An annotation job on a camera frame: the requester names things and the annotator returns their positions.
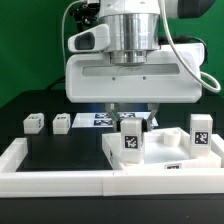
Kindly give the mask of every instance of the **green wall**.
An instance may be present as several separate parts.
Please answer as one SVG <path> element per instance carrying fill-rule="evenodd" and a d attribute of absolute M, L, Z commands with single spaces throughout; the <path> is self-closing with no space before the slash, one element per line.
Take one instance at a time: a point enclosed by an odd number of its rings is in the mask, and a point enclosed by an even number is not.
<path fill-rule="evenodd" d="M 63 75 L 61 19 L 71 0 L 0 0 L 0 106 L 25 90 L 44 89 Z M 203 70 L 224 80 L 224 1 L 202 18 L 170 21 L 174 34 L 208 43 Z M 74 29 L 67 17 L 66 36 Z"/>

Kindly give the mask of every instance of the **black cable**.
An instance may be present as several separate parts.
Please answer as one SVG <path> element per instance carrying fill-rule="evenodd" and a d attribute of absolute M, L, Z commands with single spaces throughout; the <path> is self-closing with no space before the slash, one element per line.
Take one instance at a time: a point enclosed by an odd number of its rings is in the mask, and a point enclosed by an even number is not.
<path fill-rule="evenodd" d="M 65 76 L 62 76 L 61 78 L 55 80 L 53 83 L 51 83 L 49 86 L 47 86 L 45 90 L 52 90 L 53 87 L 55 87 L 56 85 L 58 85 L 60 83 L 65 83 Z"/>
<path fill-rule="evenodd" d="M 182 36 L 178 36 L 178 37 L 172 37 L 173 42 L 176 43 L 181 43 L 181 44 L 186 44 L 186 43 L 190 43 L 191 41 L 195 41 L 197 43 L 201 43 L 204 46 L 205 49 L 205 55 L 204 55 L 204 60 L 202 62 L 202 64 L 200 66 L 202 66 L 203 64 L 205 64 L 208 60 L 208 47 L 206 45 L 206 43 L 198 38 L 198 37 L 192 37 L 192 36 L 188 36 L 188 35 L 182 35 Z M 164 44 L 169 44 L 168 40 L 166 37 L 160 37 L 159 38 L 159 44 L 160 45 L 164 45 Z"/>

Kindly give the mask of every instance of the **white cable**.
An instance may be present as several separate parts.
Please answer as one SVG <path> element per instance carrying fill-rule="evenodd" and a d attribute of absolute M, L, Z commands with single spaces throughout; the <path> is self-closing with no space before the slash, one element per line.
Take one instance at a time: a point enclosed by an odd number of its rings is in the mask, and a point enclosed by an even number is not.
<path fill-rule="evenodd" d="M 204 82 L 201 78 L 197 77 L 197 75 L 192 71 L 192 69 L 184 61 L 182 56 L 178 53 L 178 51 L 173 43 L 172 37 L 170 35 L 169 26 L 168 26 L 167 17 L 166 17 L 165 1 L 164 0 L 159 0 L 159 1 L 160 1 L 160 10 L 161 10 L 162 18 L 163 18 L 163 25 L 164 25 L 166 37 L 167 37 L 167 40 L 168 40 L 171 48 L 173 49 L 173 52 L 176 55 L 176 57 L 179 59 L 179 61 L 185 67 L 185 69 L 193 76 L 193 78 L 196 79 L 203 87 L 205 87 L 206 89 L 208 89 L 214 93 L 220 92 L 221 86 L 220 86 L 219 82 L 214 77 L 212 77 L 211 75 L 209 75 L 205 72 L 201 72 L 201 76 L 204 76 L 207 79 L 209 79 L 210 81 L 212 81 L 214 83 L 214 85 L 216 86 L 215 88 L 210 86 L 206 82 Z"/>
<path fill-rule="evenodd" d="M 66 70 L 66 58 L 65 58 L 65 38 L 64 38 L 64 32 L 65 32 L 65 18 L 66 18 L 66 15 L 68 13 L 68 10 L 75 4 L 77 3 L 81 3 L 81 2 L 87 2 L 86 0 L 80 0 L 80 1 L 75 1 L 75 2 L 72 2 L 68 7 L 67 9 L 65 10 L 64 12 L 64 15 L 63 15 L 63 19 L 62 19 L 62 25 L 61 25 L 61 41 L 62 41 L 62 55 L 63 55 L 63 61 L 64 61 L 64 72 Z"/>

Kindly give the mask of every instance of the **white platform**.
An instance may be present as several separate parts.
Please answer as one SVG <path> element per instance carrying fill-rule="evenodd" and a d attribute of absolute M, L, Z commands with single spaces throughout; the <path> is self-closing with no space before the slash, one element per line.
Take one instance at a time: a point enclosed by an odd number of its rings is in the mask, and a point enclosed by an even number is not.
<path fill-rule="evenodd" d="M 170 147 L 164 144 L 164 133 L 172 130 L 181 133 L 179 146 Z M 212 151 L 207 157 L 191 158 L 190 136 L 180 128 L 153 130 L 144 135 L 144 159 L 136 164 L 122 161 L 120 133 L 103 135 L 103 151 L 114 170 L 221 168 L 221 157 Z"/>
<path fill-rule="evenodd" d="M 212 136 L 224 159 L 224 141 Z M 19 172 L 27 154 L 16 139 L 0 157 L 0 197 L 114 196 L 224 193 L 224 169 L 152 169 L 87 172 Z"/>

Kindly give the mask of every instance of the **small white cube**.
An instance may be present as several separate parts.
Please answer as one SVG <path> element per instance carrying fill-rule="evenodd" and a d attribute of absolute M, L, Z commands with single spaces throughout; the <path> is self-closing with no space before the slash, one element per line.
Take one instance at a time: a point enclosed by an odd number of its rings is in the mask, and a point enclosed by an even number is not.
<path fill-rule="evenodd" d="M 211 135 L 213 120 L 208 114 L 191 115 L 191 145 L 192 158 L 208 157 L 211 151 Z"/>
<path fill-rule="evenodd" d="M 30 114 L 23 121 L 25 134 L 38 134 L 44 127 L 44 115 L 42 113 Z"/>
<path fill-rule="evenodd" d="M 125 118 L 121 122 L 122 160 L 128 163 L 139 163 L 144 157 L 144 135 L 142 118 Z"/>
<path fill-rule="evenodd" d="M 66 135 L 71 127 L 70 114 L 58 114 L 53 120 L 53 133 L 55 135 Z"/>

